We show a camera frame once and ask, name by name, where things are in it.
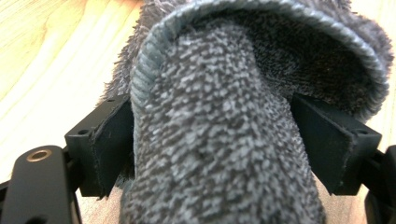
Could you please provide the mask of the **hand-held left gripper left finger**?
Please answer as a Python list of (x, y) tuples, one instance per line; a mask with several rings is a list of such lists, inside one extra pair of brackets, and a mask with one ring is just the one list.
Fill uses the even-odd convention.
[(78, 159), (83, 197), (108, 196), (133, 148), (134, 115), (127, 94), (105, 100), (65, 136), (69, 155)]

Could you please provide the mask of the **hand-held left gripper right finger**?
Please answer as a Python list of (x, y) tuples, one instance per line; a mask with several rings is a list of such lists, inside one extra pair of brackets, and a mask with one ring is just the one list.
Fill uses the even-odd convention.
[(293, 95), (291, 112), (311, 169), (326, 190), (335, 195), (357, 194), (361, 165), (375, 154), (381, 134), (310, 96)]

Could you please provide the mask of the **grey microfibre cloth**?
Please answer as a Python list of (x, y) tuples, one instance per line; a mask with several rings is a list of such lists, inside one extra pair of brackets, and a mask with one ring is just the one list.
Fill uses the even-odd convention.
[(144, 0), (106, 88), (134, 112), (120, 224), (324, 224), (291, 98), (366, 121), (392, 60), (349, 0)]

